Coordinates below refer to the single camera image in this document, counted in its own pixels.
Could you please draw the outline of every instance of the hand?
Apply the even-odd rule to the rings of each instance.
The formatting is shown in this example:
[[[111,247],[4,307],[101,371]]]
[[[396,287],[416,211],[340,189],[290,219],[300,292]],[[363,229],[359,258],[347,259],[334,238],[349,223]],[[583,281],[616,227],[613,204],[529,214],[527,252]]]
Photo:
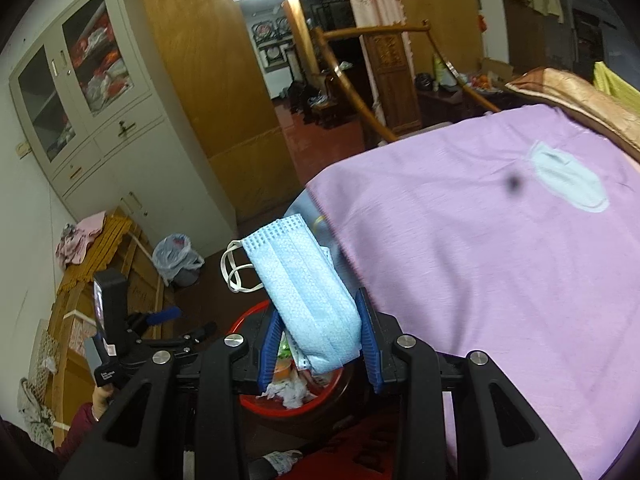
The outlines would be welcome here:
[[[113,395],[113,384],[105,384],[104,386],[96,386],[92,395],[92,412],[96,419],[100,419],[102,414],[107,411],[107,399]]]

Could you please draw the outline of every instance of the glass cabinet door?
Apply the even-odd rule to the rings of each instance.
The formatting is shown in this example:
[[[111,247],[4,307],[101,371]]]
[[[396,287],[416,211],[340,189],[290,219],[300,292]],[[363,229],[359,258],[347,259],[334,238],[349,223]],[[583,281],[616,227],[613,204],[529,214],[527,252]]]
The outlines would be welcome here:
[[[58,70],[53,60],[51,68],[54,73]],[[18,86],[40,146],[49,162],[59,162],[64,158],[60,152],[76,137],[76,131],[60,101],[44,45],[18,76]]]
[[[62,19],[61,62],[89,131],[146,91],[117,0],[80,2]]]

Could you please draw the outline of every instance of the metal cabinet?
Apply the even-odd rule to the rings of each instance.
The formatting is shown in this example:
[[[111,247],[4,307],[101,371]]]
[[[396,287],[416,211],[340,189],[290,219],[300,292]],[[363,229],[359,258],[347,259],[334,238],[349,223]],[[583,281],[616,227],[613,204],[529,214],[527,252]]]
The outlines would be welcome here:
[[[29,49],[10,89],[42,170],[76,219],[120,206],[151,242],[205,256],[236,219],[164,70],[141,0],[76,0]]]

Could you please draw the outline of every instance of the trash bag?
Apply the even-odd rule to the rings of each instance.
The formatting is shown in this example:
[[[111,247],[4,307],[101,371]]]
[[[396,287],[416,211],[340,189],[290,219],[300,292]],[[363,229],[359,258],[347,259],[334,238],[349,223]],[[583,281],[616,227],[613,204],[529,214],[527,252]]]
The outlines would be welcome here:
[[[204,264],[204,258],[191,247],[189,237],[178,233],[156,245],[152,259],[165,285],[182,269],[195,270]]]

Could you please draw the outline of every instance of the mask ear loop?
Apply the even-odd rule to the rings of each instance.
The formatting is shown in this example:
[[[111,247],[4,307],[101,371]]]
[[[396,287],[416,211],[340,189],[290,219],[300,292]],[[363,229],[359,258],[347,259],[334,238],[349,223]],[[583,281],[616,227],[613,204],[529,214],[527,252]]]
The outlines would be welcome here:
[[[229,290],[233,293],[238,292],[255,292],[256,290],[260,290],[264,288],[262,283],[254,286],[253,288],[246,288],[242,286],[242,279],[240,278],[239,271],[241,269],[253,269],[253,264],[245,264],[241,266],[236,266],[236,260],[234,259],[233,251],[242,247],[241,240],[232,240],[231,243],[226,247],[226,251],[222,253],[222,257],[220,258],[220,271],[222,272],[222,277],[226,281],[226,286],[228,286]],[[226,259],[229,260],[229,265],[231,266],[231,272],[226,272]]]

